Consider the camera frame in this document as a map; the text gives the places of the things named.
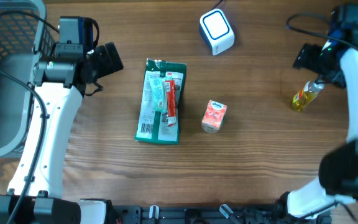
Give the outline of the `yellow oil bottle silver cap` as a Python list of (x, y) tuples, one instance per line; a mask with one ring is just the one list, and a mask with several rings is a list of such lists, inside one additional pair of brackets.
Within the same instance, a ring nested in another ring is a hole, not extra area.
[(290, 108), (294, 111), (302, 111), (308, 106), (324, 89), (323, 83), (308, 81), (305, 86), (293, 96), (290, 102)]

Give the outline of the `red white tube package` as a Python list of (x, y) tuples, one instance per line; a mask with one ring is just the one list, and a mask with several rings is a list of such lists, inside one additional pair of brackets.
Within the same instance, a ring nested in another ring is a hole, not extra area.
[(165, 80), (167, 94), (167, 123), (171, 127), (177, 123), (177, 103), (174, 80)]

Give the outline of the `green 3M gloves package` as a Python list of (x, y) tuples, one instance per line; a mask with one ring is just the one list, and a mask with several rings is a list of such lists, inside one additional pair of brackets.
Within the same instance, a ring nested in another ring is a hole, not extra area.
[[(174, 80), (177, 103), (177, 123), (171, 127), (167, 123), (167, 112), (161, 113), (153, 108), (152, 89), (149, 77)], [(140, 116), (135, 134), (138, 141), (155, 144), (178, 144), (178, 104), (182, 96), (186, 78), (186, 64), (148, 59), (145, 66), (144, 86)]]

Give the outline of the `pink Kleenex tissue pack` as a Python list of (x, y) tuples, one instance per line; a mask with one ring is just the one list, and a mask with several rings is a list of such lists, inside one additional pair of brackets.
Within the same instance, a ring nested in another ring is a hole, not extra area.
[(225, 116), (226, 111), (227, 111), (226, 105), (219, 103), (217, 101), (210, 100), (204, 113), (218, 117), (219, 115)]

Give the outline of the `Knorr jar green lid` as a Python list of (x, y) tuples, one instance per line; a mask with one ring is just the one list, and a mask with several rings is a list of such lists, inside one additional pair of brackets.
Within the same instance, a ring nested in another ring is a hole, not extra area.
[(216, 133), (218, 132), (222, 125), (224, 124), (225, 116), (215, 117), (213, 115), (204, 114), (203, 119), (201, 120), (201, 127), (207, 133)]

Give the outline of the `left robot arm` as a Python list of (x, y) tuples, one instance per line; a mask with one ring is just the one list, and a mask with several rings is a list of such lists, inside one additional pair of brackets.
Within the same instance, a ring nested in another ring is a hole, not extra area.
[(98, 23), (89, 17), (63, 16), (60, 40), (34, 64), (25, 88), (35, 98), (20, 164), (0, 195), (0, 223), (118, 223), (105, 199), (62, 199), (63, 163), (74, 118), (86, 86), (120, 71), (113, 43), (99, 45)]

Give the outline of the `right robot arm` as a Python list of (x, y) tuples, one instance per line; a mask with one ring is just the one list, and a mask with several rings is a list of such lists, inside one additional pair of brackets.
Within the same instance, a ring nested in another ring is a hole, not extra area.
[(282, 195), (272, 220), (321, 223), (330, 210), (358, 201), (358, 4), (343, 4), (324, 18), (328, 25), (323, 46), (303, 46), (293, 66), (317, 74), (292, 99), (295, 109), (332, 84), (347, 91), (349, 128), (346, 142), (326, 154), (318, 176), (304, 187)]

